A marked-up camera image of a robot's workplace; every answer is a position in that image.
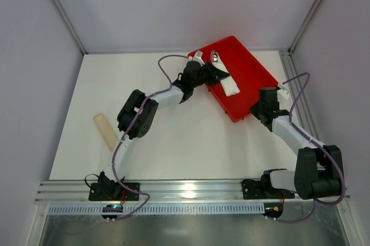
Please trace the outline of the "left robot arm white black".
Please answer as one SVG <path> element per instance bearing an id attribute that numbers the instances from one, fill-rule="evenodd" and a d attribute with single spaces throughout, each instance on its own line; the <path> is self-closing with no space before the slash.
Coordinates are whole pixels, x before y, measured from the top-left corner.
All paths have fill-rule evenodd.
<path id="1" fill-rule="evenodd" d="M 189 61 L 169 88 L 146 94 L 134 90 L 117 116 L 118 129 L 122 133 L 113 151 L 110 165 L 100 172 L 97 182 L 91 185 L 90 200 L 119 200 L 124 187 L 124 161 L 135 144 L 148 133 L 156 112 L 167 106 L 187 101 L 195 88 L 201 85 L 214 86 L 230 77 L 228 72 L 216 68 L 212 63 L 200 64 Z"/>

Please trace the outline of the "white paper napkin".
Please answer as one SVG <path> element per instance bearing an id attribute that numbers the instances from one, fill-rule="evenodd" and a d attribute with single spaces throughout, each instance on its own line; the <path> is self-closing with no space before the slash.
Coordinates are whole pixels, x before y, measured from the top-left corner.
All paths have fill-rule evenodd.
<path id="1" fill-rule="evenodd" d="M 230 74 L 227 68 L 225 67 L 225 65 L 223 64 L 222 60 L 218 60 L 217 62 L 214 62 L 213 65 L 217 69 Z M 221 86 L 227 97 L 240 93 L 240 89 L 238 88 L 236 81 L 231 76 L 228 76 L 225 79 L 222 79 Z"/>

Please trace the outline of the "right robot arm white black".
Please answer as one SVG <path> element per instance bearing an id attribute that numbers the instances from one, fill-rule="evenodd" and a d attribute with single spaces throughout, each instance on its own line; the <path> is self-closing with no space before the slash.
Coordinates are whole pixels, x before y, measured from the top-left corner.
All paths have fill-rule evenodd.
<path id="1" fill-rule="evenodd" d="M 340 149 L 314 139 L 293 123 L 291 113 L 280 108 L 279 87 L 262 88 L 251 114 L 270 132 L 281 138 L 297 156 L 295 169 L 269 169 L 261 176 L 266 193 L 278 190 L 295 192 L 301 199 L 319 199 L 345 195 L 345 181 Z"/>

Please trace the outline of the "silver fork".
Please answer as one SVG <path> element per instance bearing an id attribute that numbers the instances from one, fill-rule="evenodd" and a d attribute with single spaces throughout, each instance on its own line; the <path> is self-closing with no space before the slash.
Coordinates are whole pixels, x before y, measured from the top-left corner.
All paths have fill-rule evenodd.
<path id="1" fill-rule="evenodd" d="M 212 63 L 216 63 L 219 61 L 219 55 L 216 51 L 212 50 L 210 53 L 210 58 Z"/>

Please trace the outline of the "red plastic tray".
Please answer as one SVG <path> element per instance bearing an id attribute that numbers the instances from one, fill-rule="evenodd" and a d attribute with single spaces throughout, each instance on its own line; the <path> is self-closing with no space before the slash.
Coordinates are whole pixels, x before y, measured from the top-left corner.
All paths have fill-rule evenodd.
<path id="1" fill-rule="evenodd" d="M 278 85 L 278 81 L 234 36 L 228 36 L 198 50 L 202 52 L 202 59 L 207 62 L 210 61 L 212 50 L 218 52 L 240 90 L 236 95 L 227 96 L 221 84 L 208 87 L 208 91 L 232 122 L 238 122 L 250 115 L 250 108 L 259 100 L 261 88 Z"/>

